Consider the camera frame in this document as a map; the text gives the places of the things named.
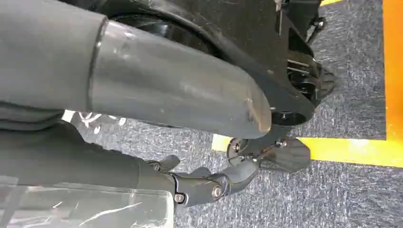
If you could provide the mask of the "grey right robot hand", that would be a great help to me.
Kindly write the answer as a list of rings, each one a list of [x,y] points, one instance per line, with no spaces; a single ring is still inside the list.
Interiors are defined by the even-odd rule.
[[[242,191],[258,172],[244,161],[216,174],[176,174],[176,157],[157,171],[85,142],[61,119],[65,110],[247,139],[271,125],[262,90],[236,66],[58,0],[1,1],[2,180],[165,190],[190,207]]]

